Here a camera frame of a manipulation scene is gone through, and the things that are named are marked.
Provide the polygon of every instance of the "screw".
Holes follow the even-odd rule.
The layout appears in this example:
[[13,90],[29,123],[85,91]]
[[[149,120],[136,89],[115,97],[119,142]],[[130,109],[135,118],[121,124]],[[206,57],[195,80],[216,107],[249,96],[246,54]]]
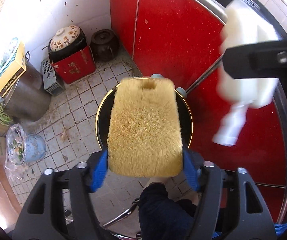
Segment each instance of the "screw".
[[86,162],[80,162],[80,163],[77,164],[77,168],[78,169],[83,169],[85,167],[87,167],[87,163]]
[[45,171],[44,171],[45,175],[50,175],[51,173],[53,173],[53,169],[51,169],[51,168],[45,169]]
[[277,60],[280,64],[287,63],[287,52],[282,51],[277,54]]
[[246,174],[247,173],[247,170],[245,168],[238,168],[238,172],[241,173],[241,174]]
[[208,167],[208,168],[211,168],[211,167],[214,167],[214,163],[210,162],[210,161],[204,161],[204,166]]

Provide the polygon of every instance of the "white spray bottle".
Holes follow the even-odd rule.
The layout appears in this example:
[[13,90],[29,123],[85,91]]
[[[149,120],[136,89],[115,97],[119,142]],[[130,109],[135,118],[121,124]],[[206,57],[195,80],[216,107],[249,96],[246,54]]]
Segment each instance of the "white spray bottle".
[[[234,0],[225,9],[228,20],[222,30],[221,53],[227,48],[264,41],[278,40],[271,24],[240,0]],[[217,92],[231,103],[230,112],[221,120],[221,126],[213,137],[213,142],[232,146],[246,121],[249,107],[260,108],[271,103],[278,83],[277,78],[233,79],[219,67]]]

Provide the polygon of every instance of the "yellow box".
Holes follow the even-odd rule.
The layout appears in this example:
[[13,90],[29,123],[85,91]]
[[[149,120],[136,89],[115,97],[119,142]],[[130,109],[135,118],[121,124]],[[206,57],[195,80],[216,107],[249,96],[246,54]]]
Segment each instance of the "yellow box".
[[24,55],[24,44],[21,41],[14,61],[0,77],[0,95],[2,97],[8,92],[19,77],[26,71],[26,60]]

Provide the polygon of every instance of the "brush bristles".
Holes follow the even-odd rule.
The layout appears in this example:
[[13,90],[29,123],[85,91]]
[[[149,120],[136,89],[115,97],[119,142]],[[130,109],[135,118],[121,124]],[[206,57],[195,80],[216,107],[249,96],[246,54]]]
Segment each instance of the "brush bristles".
[[132,177],[171,177],[182,170],[173,82],[125,79],[117,87],[108,134],[108,166]]

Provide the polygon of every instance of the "blue bucket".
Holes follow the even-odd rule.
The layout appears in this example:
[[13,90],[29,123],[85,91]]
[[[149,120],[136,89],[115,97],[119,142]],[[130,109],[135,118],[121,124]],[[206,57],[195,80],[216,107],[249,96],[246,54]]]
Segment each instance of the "blue bucket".
[[24,140],[24,163],[35,162],[43,159],[47,152],[45,141],[36,134],[28,133]]

